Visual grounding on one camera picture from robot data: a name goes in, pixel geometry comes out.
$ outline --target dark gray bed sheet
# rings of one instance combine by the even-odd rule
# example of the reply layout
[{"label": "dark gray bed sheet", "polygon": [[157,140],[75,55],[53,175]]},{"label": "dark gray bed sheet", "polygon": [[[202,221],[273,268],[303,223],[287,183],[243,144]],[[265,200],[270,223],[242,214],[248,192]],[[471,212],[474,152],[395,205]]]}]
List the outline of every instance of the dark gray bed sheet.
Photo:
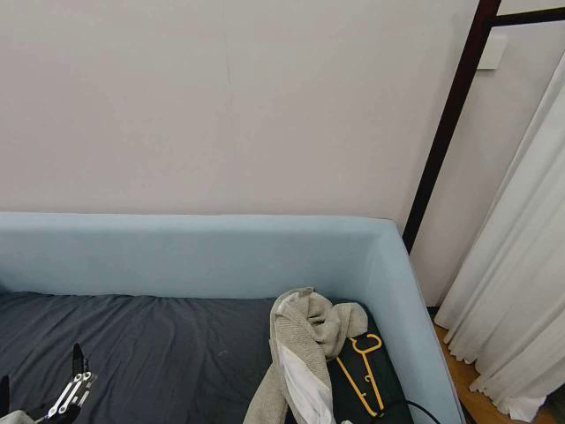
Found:
[{"label": "dark gray bed sheet", "polygon": [[75,422],[240,423],[271,362],[273,301],[0,295],[11,409],[57,397],[78,342],[99,380]]}]

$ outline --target gray towel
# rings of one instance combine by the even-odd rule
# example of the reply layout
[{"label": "gray towel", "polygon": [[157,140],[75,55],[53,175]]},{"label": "gray towel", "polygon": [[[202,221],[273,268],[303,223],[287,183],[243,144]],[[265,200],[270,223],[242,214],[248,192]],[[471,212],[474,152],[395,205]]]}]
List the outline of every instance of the gray towel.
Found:
[{"label": "gray towel", "polygon": [[342,350],[346,337],[367,331],[367,315],[357,303],[331,302],[311,288],[280,296],[270,315],[269,367],[247,410],[244,424],[283,424],[287,405],[298,424],[334,424],[326,362]]}]

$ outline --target yellow hanger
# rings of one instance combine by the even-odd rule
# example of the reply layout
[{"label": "yellow hanger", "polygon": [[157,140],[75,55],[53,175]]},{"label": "yellow hanger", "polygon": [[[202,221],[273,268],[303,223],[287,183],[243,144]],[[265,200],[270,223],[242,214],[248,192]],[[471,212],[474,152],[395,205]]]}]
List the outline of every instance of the yellow hanger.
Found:
[{"label": "yellow hanger", "polygon": [[[370,382],[371,385],[373,386],[374,395],[377,397],[377,402],[379,403],[379,410],[382,411],[383,409],[385,409],[385,406],[382,404],[382,399],[380,398],[379,389],[377,388],[377,382],[374,380],[373,371],[371,369],[371,366],[369,365],[369,361],[367,360],[367,356],[366,356],[368,353],[374,352],[374,351],[380,349],[380,347],[382,346],[382,341],[380,340],[380,338],[378,336],[375,336],[374,334],[367,334],[367,338],[374,338],[377,341],[377,344],[375,346],[369,347],[368,349],[361,350],[361,349],[357,348],[357,340],[355,340],[354,338],[350,338],[350,341],[351,341],[351,344],[353,345],[353,350],[355,352],[357,352],[358,354],[360,354],[361,357],[363,358],[363,361],[365,362],[365,368],[367,370],[367,375],[365,376],[365,381]],[[339,359],[339,356],[336,359],[337,359],[337,363],[342,368],[343,372],[345,373],[345,376],[347,377],[351,386],[353,387],[353,389],[357,393],[357,396],[361,400],[361,403],[363,404],[363,406],[365,407],[367,412],[372,417],[376,417],[378,415],[378,413],[373,411],[373,409],[371,408],[371,406],[369,406],[369,404],[367,404],[367,401],[365,399],[367,394],[364,393],[364,392],[361,392],[361,390],[359,390],[359,387],[357,387],[357,385],[353,381],[353,378],[351,378],[350,373],[347,371],[347,368],[343,364],[342,360]]]}]

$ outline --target black metal frame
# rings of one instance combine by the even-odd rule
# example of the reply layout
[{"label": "black metal frame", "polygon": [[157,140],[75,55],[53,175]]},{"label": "black metal frame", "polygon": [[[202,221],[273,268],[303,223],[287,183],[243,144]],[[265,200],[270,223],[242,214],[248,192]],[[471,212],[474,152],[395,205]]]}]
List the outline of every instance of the black metal frame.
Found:
[{"label": "black metal frame", "polygon": [[461,116],[463,105],[477,70],[478,61],[483,54],[483,49],[491,29],[493,27],[565,20],[565,7],[497,15],[500,4],[501,0],[479,0],[478,2],[477,11],[475,12],[461,59],[459,59],[459,65],[449,90],[448,99],[441,113],[440,123],[433,138],[432,147],[419,181],[408,221],[404,227],[403,241],[408,253],[414,246],[422,219],[424,219],[427,204],[432,196],[433,187],[440,175],[443,160],[448,152],[449,143],[456,130],[457,121]]}]

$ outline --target white wall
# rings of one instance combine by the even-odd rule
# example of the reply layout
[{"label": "white wall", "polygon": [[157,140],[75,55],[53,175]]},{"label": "white wall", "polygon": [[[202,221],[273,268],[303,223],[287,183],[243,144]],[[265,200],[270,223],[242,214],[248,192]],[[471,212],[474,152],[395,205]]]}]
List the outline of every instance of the white wall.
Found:
[{"label": "white wall", "polygon": [[[0,209],[348,214],[402,227],[475,6],[5,0]],[[562,52],[562,24],[508,33],[500,70],[471,91],[415,246],[429,304]]]},{"label": "white wall", "polygon": [[[562,0],[502,1],[500,13],[560,7]],[[411,260],[428,305],[453,283],[565,48],[565,23],[495,28],[508,36],[496,71],[479,71]]]}]

